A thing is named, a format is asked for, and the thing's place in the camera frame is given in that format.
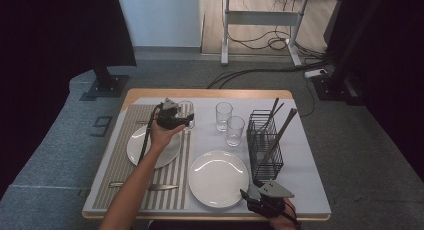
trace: white wall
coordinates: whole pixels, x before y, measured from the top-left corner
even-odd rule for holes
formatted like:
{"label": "white wall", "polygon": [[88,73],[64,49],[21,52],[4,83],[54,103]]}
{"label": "white wall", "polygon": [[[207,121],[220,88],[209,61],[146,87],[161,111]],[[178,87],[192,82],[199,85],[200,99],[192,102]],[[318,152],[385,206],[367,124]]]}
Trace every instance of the white wall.
{"label": "white wall", "polygon": [[200,47],[199,0],[119,0],[133,46]]}

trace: knife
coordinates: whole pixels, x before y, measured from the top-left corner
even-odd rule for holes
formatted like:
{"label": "knife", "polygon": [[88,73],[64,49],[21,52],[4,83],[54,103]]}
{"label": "knife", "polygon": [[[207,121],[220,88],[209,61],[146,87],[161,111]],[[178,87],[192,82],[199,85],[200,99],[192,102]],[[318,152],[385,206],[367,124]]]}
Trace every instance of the knife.
{"label": "knife", "polygon": [[[109,187],[121,187],[124,183],[123,182],[110,182]],[[148,190],[149,191],[159,191],[159,190],[169,190],[178,188],[178,185],[168,185],[168,184],[150,184]]]}

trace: power strip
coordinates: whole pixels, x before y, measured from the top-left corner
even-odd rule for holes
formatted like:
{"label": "power strip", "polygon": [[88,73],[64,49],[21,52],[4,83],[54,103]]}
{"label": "power strip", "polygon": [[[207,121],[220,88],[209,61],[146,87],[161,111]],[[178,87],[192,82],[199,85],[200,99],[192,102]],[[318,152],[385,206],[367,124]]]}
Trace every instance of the power strip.
{"label": "power strip", "polygon": [[317,69],[317,70],[312,70],[309,72],[305,72],[305,78],[311,78],[311,77],[315,77],[315,76],[322,76],[327,74],[327,71],[325,69]]}

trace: black curtain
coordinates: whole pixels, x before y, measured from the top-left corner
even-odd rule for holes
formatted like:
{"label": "black curtain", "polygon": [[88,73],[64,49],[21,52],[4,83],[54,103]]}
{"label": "black curtain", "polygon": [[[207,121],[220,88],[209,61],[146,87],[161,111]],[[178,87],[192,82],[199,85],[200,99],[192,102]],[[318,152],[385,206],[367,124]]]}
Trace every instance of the black curtain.
{"label": "black curtain", "polygon": [[335,75],[358,76],[365,105],[421,179],[423,6],[424,0],[343,0],[328,46],[341,52]]}
{"label": "black curtain", "polygon": [[0,0],[1,192],[90,69],[135,66],[119,0]]}

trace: wooden table edge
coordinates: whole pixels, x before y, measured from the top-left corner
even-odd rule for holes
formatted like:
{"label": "wooden table edge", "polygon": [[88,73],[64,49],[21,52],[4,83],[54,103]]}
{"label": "wooden table edge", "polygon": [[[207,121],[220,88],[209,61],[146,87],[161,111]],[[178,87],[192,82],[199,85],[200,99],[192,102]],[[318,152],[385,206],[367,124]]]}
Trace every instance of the wooden table edge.
{"label": "wooden table edge", "polygon": [[293,99],[287,90],[247,90],[247,89],[159,89],[132,88],[122,104],[121,112],[139,98],[281,98]]}
{"label": "wooden table edge", "polygon": [[[100,220],[103,219],[103,215],[95,213],[82,212],[82,216],[86,219]],[[319,214],[319,215],[310,215],[310,216],[298,216],[297,220],[302,222],[308,221],[328,221],[331,217],[331,214]],[[182,213],[149,213],[143,212],[136,216],[137,219],[143,220],[189,220],[189,221],[214,221],[219,218],[219,221],[267,221],[263,216],[260,216],[256,213],[248,214],[182,214]]]}

